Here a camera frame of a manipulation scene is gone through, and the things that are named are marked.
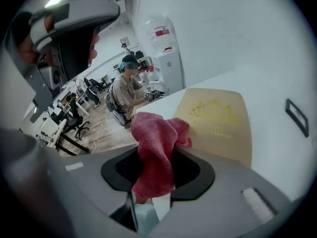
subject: white table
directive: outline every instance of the white table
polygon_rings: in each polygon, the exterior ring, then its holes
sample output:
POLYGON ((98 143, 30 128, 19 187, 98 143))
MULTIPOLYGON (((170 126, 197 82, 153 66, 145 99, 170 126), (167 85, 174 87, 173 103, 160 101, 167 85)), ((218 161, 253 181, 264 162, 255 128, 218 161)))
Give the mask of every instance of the white table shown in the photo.
POLYGON ((80 95, 77 99, 76 99, 76 105, 87 115, 87 116, 90 116, 90 114, 84 109, 84 107, 82 105, 79 104, 79 101, 80 100, 83 100, 87 105, 88 107, 90 106, 89 103, 85 100, 85 97, 86 97, 86 94, 82 94, 80 95))
POLYGON ((54 138, 53 138, 53 142, 49 142, 48 143, 48 147, 52 147, 52 148, 56 148, 55 144, 56 142, 58 141, 58 138, 60 136, 60 134, 62 133, 65 125, 67 123, 67 120, 64 119, 59 125, 58 125, 58 130, 57 130, 57 133, 54 135, 54 138))
POLYGON ((65 140, 67 140, 69 143, 73 144, 74 146, 78 147, 79 149, 83 150, 84 152, 86 153, 89 153, 89 149, 87 147, 84 147, 80 144, 78 144, 77 142, 75 142, 74 140, 72 140, 71 138, 69 138, 68 136, 66 136, 64 133, 63 133, 63 129, 65 127, 67 123, 67 120, 64 119, 59 125, 58 125, 58 130, 56 132, 56 134, 54 135, 54 138, 53 138, 53 142, 49 142, 48 143, 48 147, 52 147, 52 148, 58 148, 58 149, 61 149, 63 150, 64 152, 66 152, 67 154, 71 155, 71 156, 77 156, 77 154, 74 154, 72 153, 71 151, 67 150, 66 148, 64 148, 63 146, 59 145, 57 143, 59 137, 61 136, 62 138, 64 138, 65 140))
MULTIPOLYGON (((317 100, 309 98, 304 87, 294 91, 294 85, 281 87, 253 71, 233 70, 191 86, 192 88, 222 89, 242 95, 250 121, 252 134, 251 168, 279 188, 291 200, 303 195, 315 173, 317 143, 316 130, 305 138, 297 125, 285 112, 290 98, 303 111, 309 121, 317 120, 317 100)), ((144 111, 170 119, 185 90, 141 107, 144 111)))
POLYGON ((102 83, 103 80, 106 81, 106 77, 107 77, 107 74, 105 74, 103 77, 101 77, 101 78, 98 79, 97 81, 98 81, 99 83, 102 83))

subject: cardboard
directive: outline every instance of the cardboard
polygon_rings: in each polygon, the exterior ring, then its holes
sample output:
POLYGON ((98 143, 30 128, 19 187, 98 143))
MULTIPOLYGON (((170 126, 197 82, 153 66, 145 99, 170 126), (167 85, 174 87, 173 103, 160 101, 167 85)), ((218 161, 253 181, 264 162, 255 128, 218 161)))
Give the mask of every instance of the cardboard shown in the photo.
POLYGON ((174 117, 190 125, 193 148, 237 160, 250 168, 252 140, 247 108, 239 93, 189 88, 174 117))

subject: white countertop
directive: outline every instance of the white countertop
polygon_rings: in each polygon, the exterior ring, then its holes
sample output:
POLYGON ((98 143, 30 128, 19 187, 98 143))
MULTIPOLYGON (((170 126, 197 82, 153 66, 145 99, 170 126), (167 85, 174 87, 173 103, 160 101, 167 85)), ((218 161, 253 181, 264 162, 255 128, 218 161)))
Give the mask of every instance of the white countertop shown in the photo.
MULTIPOLYGON (((316 167, 316 130, 310 136, 303 133, 285 112, 285 102, 290 98, 306 115, 308 120, 317 117, 317 101, 304 99, 303 91, 290 88, 278 89, 255 73, 233 70, 205 80, 191 88, 222 89, 242 95, 250 121, 252 133, 252 169, 277 186, 286 196, 294 200, 301 196, 310 184, 316 167)), ((144 111, 173 117, 185 90, 174 93, 156 102, 141 107, 144 111)))

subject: red label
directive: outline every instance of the red label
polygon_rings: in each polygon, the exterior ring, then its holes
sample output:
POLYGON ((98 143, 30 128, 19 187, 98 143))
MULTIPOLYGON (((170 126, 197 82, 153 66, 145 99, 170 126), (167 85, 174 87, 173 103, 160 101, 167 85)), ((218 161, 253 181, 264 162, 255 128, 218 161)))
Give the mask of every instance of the red label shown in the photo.
POLYGON ((161 36, 161 35, 164 35, 164 34, 169 34, 169 30, 166 29, 166 30, 160 30, 160 31, 157 31, 155 32, 157 36, 161 36))

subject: towel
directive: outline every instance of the towel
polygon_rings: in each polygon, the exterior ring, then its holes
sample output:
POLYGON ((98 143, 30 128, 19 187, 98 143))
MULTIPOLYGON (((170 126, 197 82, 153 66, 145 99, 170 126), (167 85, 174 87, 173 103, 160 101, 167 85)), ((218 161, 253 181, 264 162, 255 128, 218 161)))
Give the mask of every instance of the towel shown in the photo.
POLYGON ((189 124, 182 119, 164 120, 162 116, 139 112, 131 125, 131 132, 139 142, 138 154, 144 163, 143 171, 132 191, 139 199, 160 197, 175 189, 170 163, 174 145, 191 147, 187 138, 189 124))

